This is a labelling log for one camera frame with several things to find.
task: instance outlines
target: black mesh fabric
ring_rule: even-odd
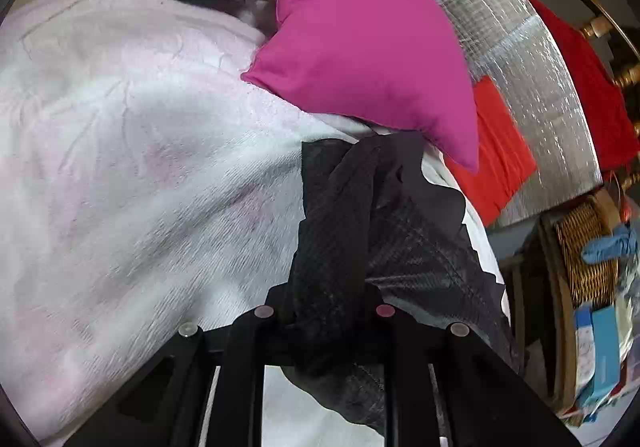
[[[380,433],[385,424],[381,366],[339,359],[366,283],[422,323],[442,328],[466,323],[518,367],[500,310],[504,287],[482,271],[470,246],[462,194],[422,175],[423,150],[416,132],[353,145],[331,139],[302,145],[306,218],[289,286],[307,354],[301,366],[284,372],[321,405]]]

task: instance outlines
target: red fabric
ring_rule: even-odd
[[[634,127],[626,116],[620,88],[611,80],[582,34],[559,19],[538,0],[529,0],[560,49],[603,171],[624,166],[640,151]]]
[[[611,390],[609,397],[615,397],[626,386],[626,359],[620,365],[620,382]]]
[[[474,86],[474,100],[480,141],[478,174],[448,157],[445,164],[488,226],[538,167],[489,77],[482,77]]]

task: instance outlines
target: magenta cushion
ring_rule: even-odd
[[[276,18],[242,79],[306,112],[419,130],[478,170],[471,81],[435,0],[278,0]]]

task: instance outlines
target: round stud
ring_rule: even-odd
[[[185,322],[178,328],[178,333],[183,337],[191,337],[198,331],[198,325],[193,322]]]
[[[268,319],[273,315],[273,308],[263,304],[254,310],[254,315],[260,319]]]
[[[393,317],[396,314],[396,309],[390,304],[379,304],[376,307],[376,313],[380,317]]]
[[[469,335],[469,326],[462,322],[454,322],[451,325],[451,333],[456,337],[466,337]]]

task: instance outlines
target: white blanket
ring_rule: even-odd
[[[181,322],[229,324],[286,281],[300,142],[370,129],[243,83],[263,39],[171,0],[38,0],[0,27],[0,382],[37,438],[60,443]],[[423,171],[457,187],[435,150]],[[465,223],[502,282],[469,204]],[[382,445],[279,369],[264,401],[266,447]]]

